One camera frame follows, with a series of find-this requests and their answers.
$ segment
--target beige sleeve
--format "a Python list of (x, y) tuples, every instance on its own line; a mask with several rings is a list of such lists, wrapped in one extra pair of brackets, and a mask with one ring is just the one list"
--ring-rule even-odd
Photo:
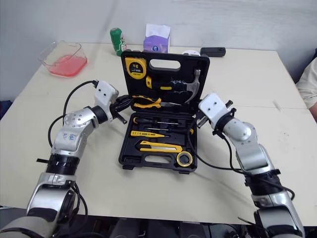
[(317, 102), (317, 58), (305, 68), (296, 86), (307, 108), (311, 108)]

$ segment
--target tape measure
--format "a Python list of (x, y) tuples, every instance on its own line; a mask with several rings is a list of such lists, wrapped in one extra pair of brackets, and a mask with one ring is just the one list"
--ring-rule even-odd
[(125, 66), (134, 79), (142, 79), (147, 74), (147, 62), (143, 58), (126, 57)]
[(182, 151), (177, 154), (176, 161), (181, 167), (187, 167), (192, 164), (193, 156), (187, 151)]

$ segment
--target black toolbox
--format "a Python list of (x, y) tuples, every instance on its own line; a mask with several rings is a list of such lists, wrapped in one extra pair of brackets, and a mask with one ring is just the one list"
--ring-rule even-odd
[[(198, 103), (209, 68), (209, 58), (124, 51), (121, 60), (128, 93), (133, 98), (131, 108), (135, 111), (131, 115), (119, 156), (119, 162), (123, 169), (155, 167), (173, 169), (181, 174), (189, 174), (194, 171), (197, 168), (197, 158), (184, 131), (189, 129), (193, 115), (198, 110)], [(159, 67), (158, 60), (164, 60), (166, 62), (164, 65), (168, 66), (174, 65), (177, 61), (179, 67), (162, 68)], [(168, 64), (169, 61), (166, 60), (172, 60), (174, 63)], [(197, 93), (192, 100), (185, 103), (192, 96), (192, 92), (188, 90)], [(158, 99), (161, 99), (162, 102), (179, 105), (157, 106)], [(139, 120), (143, 119), (152, 121), (140, 123)], [(192, 129), (190, 140), (195, 152), (197, 152), (196, 125)], [(166, 144), (175, 145), (176, 148), (165, 148)], [(157, 160), (151, 161), (151, 156), (164, 157), (166, 163)]]

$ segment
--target hammer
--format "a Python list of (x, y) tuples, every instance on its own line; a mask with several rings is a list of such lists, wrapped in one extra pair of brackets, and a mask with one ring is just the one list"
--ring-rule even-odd
[(198, 93), (199, 86), (200, 86), (200, 83), (199, 83), (200, 72), (201, 72), (200, 69), (195, 69), (194, 71), (195, 79), (192, 83), (185, 83), (181, 80), (173, 80), (171, 81), (170, 85), (166, 85), (166, 84), (161, 85), (161, 83), (154, 82), (151, 79), (151, 77), (147, 76), (146, 85), (148, 88), (156, 89), (156, 90), (160, 89), (160, 90), (174, 90), (178, 92), (181, 92), (181, 91), (192, 92), (191, 97), (185, 101), (185, 103), (189, 103)]

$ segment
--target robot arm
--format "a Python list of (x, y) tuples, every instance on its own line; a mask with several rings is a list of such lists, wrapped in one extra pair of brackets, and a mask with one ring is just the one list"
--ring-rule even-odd
[(304, 228), (286, 190), (281, 188), (276, 170), (265, 148), (258, 144), (257, 133), (251, 124), (234, 117), (232, 104), (223, 101), (212, 93), (200, 103), (197, 126), (200, 128), (210, 121), (213, 134), (224, 133), (236, 148), (236, 157), (245, 175), (246, 186), (252, 192), (254, 204), (259, 208), (255, 213), (256, 224), (262, 229), (263, 237), (305, 237)]
[(99, 124), (119, 118), (118, 112), (130, 105), (127, 95), (117, 98), (118, 91), (100, 81), (93, 108), (71, 112), (64, 118), (51, 150), (47, 169), (40, 175), (27, 206), (27, 215), (18, 218), (0, 231), (1, 238), (49, 238), (68, 227), (76, 194), (76, 169), (83, 155), (87, 138)]

